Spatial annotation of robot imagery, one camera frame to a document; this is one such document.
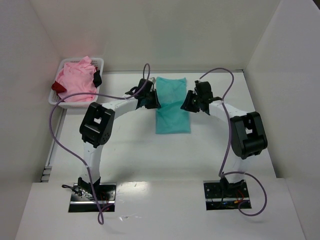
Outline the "teal t shirt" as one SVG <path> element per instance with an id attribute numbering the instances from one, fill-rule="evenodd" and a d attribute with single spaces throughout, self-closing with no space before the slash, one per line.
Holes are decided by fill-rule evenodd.
<path id="1" fill-rule="evenodd" d="M 156 78 L 160 108 L 155 114 L 155 133 L 158 135 L 189 134 L 190 115 L 181 106 L 187 96 L 187 79 Z"/>

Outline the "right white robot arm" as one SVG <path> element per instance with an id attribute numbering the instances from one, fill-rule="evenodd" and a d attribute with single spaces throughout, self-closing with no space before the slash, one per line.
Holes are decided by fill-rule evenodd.
<path id="1" fill-rule="evenodd" d="M 238 191 L 244 180 L 230 183 L 226 178 L 224 168 L 230 151 L 241 160 L 257 156 L 267 148 L 268 140 L 261 119 L 256 112 L 246 112 L 225 103 L 223 97 L 214 97 L 212 88 L 207 81 L 195 81 L 194 90 L 187 92 L 180 107 L 183 111 L 204 112 L 227 124 L 228 142 L 218 175 L 220 191 L 223 197 Z"/>

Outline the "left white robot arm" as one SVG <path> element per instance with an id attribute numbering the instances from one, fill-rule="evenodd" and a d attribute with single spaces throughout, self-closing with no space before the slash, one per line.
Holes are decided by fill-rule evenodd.
<path id="1" fill-rule="evenodd" d="M 80 189 L 92 195 L 100 191 L 100 163 L 104 145 L 112 135 L 114 121 L 126 113 L 139 108 L 159 109 L 161 107 L 157 90 L 156 79 L 141 79 L 138 86 L 125 93 L 123 99 L 89 105 L 79 132 L 84 146 L 83 160 L 86 165 L 78 178 Z"/>

